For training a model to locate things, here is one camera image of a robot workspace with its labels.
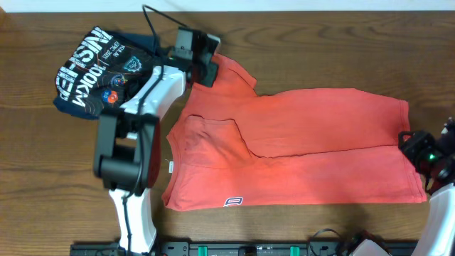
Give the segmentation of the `orange-red t-shirt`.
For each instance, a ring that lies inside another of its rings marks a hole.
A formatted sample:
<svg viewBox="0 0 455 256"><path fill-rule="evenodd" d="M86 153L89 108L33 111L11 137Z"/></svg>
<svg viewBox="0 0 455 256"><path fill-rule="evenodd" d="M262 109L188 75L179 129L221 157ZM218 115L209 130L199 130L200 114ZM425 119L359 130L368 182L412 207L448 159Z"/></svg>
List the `orange-red t-shirt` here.
<svg viewBox="0 0 455 256"><path fill-rule="evenodd" d="M422 203L421 178L398 148L404 100L353 88L259 96L223 55L212 87L195 84L167 139L177 211L230 206Z"/></svg>

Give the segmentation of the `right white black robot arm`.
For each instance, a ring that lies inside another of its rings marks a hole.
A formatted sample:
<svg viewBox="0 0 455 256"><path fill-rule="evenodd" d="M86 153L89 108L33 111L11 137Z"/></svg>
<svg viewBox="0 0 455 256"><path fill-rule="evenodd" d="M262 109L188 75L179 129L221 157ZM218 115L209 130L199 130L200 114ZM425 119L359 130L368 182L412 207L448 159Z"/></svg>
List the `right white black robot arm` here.
<svg viewBox="0 0 455 256"><path fill-rule="evenodd" d="M454 254L454 119L444 123L441 136L429 132L399 133L399 150L425 180L429 216L411 256Z"/></svg>

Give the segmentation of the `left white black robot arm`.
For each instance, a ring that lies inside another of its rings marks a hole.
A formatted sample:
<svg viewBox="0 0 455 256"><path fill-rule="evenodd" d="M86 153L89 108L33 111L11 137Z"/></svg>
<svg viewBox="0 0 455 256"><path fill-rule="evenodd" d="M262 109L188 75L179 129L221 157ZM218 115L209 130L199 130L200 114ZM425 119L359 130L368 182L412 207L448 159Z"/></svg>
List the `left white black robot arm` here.
<svg viewBox="0 0 455 256"><path fill-rule="evenodd" d="M144 86L117 109L102 111L97 127L94 175L115 204L121 236L118 255L149 255L156 239L151 188L161 164L160 121L186 89L212 87L220 38L179 27L176 43L158 59Z"/></svg>

